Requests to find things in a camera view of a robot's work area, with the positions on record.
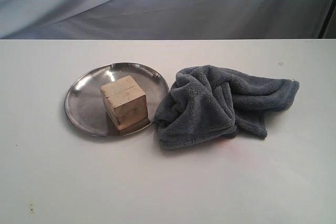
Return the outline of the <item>round stainless steel plate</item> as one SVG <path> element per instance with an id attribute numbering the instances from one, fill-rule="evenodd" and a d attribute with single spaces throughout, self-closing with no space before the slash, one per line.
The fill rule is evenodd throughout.
<path id="1" fill-rule="evenodd" d="M 118 131 L 109 118 L 101 98 L 100 87 L 131 76 L 146 94 L 148 118 Z M 169 86 L 156 70 L 130 62 L 113 63 L 89 71 L 68 90 L 64 110 L 68 120 L 83 132 L 99 137 L 122 137 L 139 132 L 154 122 L 154 115 Z"/>

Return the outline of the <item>black stand pole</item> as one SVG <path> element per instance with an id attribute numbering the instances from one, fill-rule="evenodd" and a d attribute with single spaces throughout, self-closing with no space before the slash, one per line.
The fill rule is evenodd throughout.
<path id="1" fill-rule="evenodd" d="M 318 33 L 318 36 L 317 36 L 318 39 L 322 39 L 322 38 L 325 37 L 325 34 L 326 34 L 327 29 L 329 27 L 330 20 L 332 18 L 333 13 L 334 13 L 334 10 L 335 10 L 335 0 L 332 0 L 331 4 L 329 6 L 328 12 L 325 15 L 325 18 L 324 18 L 324 21 L 322 23 L 321 29 Z"/>

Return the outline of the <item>light wooden block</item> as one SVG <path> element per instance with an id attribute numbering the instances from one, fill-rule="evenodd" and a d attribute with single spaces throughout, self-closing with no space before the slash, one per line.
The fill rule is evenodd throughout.
<path id="1" fill-rule="evenodd" d="M 119 131 L 148 117 L 146 94 L 131 76 L 102 85 L 100 92 L 106 112 Z"/>

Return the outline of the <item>grey-blue fleece towel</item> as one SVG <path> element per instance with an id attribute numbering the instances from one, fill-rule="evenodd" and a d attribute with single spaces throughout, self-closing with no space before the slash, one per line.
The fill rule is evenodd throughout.
<path id="1" fill-rule="evenodd" d="M 160 146 L 188 147 L 239 130 L 265 139 L 265 114 L 290 108 L 298 90 L 296 80 L 211 65 L 182 69 L 154 116 Z"/>

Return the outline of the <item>grey backdrop cloth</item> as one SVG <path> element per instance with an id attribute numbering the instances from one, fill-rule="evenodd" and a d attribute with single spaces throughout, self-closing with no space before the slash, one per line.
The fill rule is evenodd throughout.
<path id="1" fill-rule="evenodd" d="M 316 38 L 330 2 L 331 0 L 1 0 L 1 38 Z"/>

